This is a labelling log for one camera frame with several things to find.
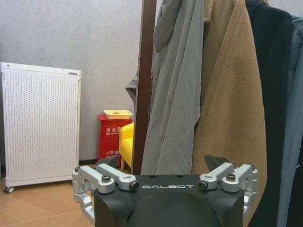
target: yellow armchair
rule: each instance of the yellow armchair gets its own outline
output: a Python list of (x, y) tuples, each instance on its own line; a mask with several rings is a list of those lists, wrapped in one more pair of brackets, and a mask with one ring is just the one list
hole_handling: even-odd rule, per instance
[(121, 171), (124, 171), (125, 162), (132, 167), (134, 141), (134, 123), (121, 128), (119, 134), (119, 152), (121, 155)]

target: bolt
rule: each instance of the bolt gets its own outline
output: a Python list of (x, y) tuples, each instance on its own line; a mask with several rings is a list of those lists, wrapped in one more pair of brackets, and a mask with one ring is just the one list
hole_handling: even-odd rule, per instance
[(109, 182), (110, 181), (110, 176), (109, 175), (102, 175), (101, 180), (104, 183)]
[(133, 181), (133, 182), (131, 182), (130, 185), (129, 185), (129, 189), (130, 189), (131, 191), (137, 191), (138, 188), (139, 188), (139, 183), (138, 183), (137, 181)]
[(227, 174), (226, 175), (226, 180), (235, 181), (236, 180), (236, 175), (235, 174)]
[(198, 188), (205, 191), (208, 188), (208, 183), (206, 181), (199, 181)]

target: baseboard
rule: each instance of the baseboard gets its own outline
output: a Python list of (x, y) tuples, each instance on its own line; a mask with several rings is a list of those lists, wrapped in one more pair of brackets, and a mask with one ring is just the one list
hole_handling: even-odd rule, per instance
[(79, 161), (79, 165), (92, 165), (95, 164), (97, 162), (96, 159), (88, 159), (88, 160), (80, 160)]

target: brown coat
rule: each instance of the brown coat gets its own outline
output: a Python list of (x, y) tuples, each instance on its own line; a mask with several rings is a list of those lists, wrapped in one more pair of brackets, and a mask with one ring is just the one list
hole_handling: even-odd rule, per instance
[(201, 117), (194, 139), (192, 172), (209, 172), (205, 154), (259, 171), (255, 212), (267, 180), (261, 82), (245, 0), (205, 0)]

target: red fire extinguisher box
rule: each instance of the red fire extinguisher box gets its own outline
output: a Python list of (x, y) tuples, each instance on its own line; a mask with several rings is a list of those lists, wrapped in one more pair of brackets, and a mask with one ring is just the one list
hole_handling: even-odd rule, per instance
[(119, 155), (119, 132), (120, 129), (130, 124), (133, 120), (113, 119), (109, 120), (105, 115), (98, 115), (98, 139), (97, 160)]

